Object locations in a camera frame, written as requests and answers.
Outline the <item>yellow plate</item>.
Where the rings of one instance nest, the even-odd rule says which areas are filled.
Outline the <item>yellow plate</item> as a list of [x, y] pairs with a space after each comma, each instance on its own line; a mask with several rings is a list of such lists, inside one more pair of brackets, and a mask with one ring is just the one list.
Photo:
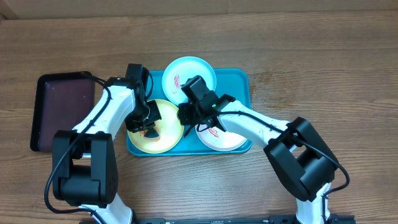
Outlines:
[[142, 152], [160, 154], [171, 150], [182, 137], [184, 126], [177, 118], [178, 108], [167, 100], [156, 99], [162, 119], [155, 122], [154, 128], [159, 137], [148, 139], [144, 137], [145, 131], [138, 133], [127, 132], [127, 141], [130, 145]]

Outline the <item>light blue plate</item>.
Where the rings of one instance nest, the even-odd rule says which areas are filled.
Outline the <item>light blue plate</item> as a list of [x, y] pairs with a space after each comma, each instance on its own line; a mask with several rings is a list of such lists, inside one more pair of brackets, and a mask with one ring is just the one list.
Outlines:
[[201, 76], [206, 86], [215, 91], [216, 74], [213, 67], [198, 57], [181, 57], [171, 62], [162, 75], [162, 89], [169, 101], [175, 105], [186, 103], [188, 98], [181, 90], [189, 78]]

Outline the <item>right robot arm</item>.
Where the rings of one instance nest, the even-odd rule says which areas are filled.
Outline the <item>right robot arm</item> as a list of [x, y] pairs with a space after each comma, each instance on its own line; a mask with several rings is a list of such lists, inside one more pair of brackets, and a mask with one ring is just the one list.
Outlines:
[[181, 103], [177, 116], [190, 129], [205, 124], [261, 146], [281, 184], [297, 200], [297, 221], [329, 221], [327, 195], [338, 160], [306, 119], [272, 119], [229, 95]]

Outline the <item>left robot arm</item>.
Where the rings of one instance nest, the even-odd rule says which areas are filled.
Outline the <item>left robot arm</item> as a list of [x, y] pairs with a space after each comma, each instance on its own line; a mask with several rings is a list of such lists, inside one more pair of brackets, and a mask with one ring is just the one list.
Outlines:
[[118, 167], [114, 138], [123, 121], [136, 133], [152, 131], [162, 117], [155, 101], [146, 97], [146, 84], [132, 78], [111, 77], [89, 115], [71, 131], [53, 138], [52, 173], [44, 190], [44, 202], [53, 213], [49, 194], [71, 205], [68, 213], [88, 212], [98, 223], [137, 223], [136, 214], [117, 193]]

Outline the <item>white plate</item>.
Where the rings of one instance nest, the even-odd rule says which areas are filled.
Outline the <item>white plate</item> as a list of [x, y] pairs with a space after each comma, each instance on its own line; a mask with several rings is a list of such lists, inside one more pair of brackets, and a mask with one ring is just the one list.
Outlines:
[[206, 124], [196, 125], [195, 130], [204, 145], [220, 152], [235, 150], [247, 141], [236, 133], [222, 131], [217, 127], [209, 128]]

